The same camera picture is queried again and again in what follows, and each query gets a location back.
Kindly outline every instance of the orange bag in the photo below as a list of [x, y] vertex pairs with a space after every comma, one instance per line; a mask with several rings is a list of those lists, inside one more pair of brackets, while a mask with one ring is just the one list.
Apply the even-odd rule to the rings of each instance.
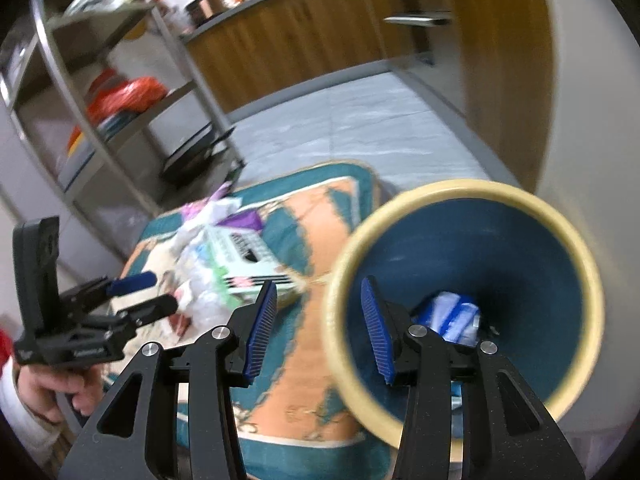
[[[95, 99], [86, 108], [86, 113], [92, 124], [97, 126], [106, 118], [123, 110], [141, 114], [161, 101], [167, 93], [167, 87], [155, 77], [139, 77], [108, 90], [98, 91]], [[82, 131], [76, 126], [66, 144], [67, 154], [72, 151], [81, 136]]]

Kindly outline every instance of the gray floor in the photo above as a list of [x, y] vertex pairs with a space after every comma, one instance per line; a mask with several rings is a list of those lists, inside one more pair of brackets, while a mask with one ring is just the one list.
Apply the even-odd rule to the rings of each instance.
[[326, 160], [372, 166], [392, 191], [484, 178], [473, 155], [391, 73], [327, 88], [239, 121], [234, 141], [251, 184]]

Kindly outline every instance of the copper pot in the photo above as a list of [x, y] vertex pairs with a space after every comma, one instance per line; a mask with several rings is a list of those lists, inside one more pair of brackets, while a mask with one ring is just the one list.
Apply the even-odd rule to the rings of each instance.
[[227, 10], [222, 0], [193, 0], [184, 9], [189, 13], [193, 25], [199, 27]]

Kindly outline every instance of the purple bag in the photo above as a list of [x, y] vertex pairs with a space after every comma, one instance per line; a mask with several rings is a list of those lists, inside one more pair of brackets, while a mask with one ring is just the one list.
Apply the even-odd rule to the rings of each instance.
[[238, 227], [241, 229], [252, 229], [261, 232], [264, 225], [257, 209], [247, 209], [226, 217], [222, 222], [218, 222], [220, 227]]

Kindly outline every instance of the metal screw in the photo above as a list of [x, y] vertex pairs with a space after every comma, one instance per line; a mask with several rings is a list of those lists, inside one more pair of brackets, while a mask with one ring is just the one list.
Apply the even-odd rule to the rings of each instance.
[[495, 354], [498, 351], [498, 346], [493, 341], [482, 341], [480, 343], [480, 349], [485, 354]]
[[414, 337], [424, 337], [427, 335], [427, 327], [423, 325], [411, 325], [409, 327], [409, 334]]
[[231, 330], [229, 330], [226, 326], [217, 326], [211, 331], [211, 335], [214, 339], [226, 339], [231, 334]]
[[147, 343], [142, 347], [142, 355], [150, 357], [157, 354], [159, 349], [158, 343]]

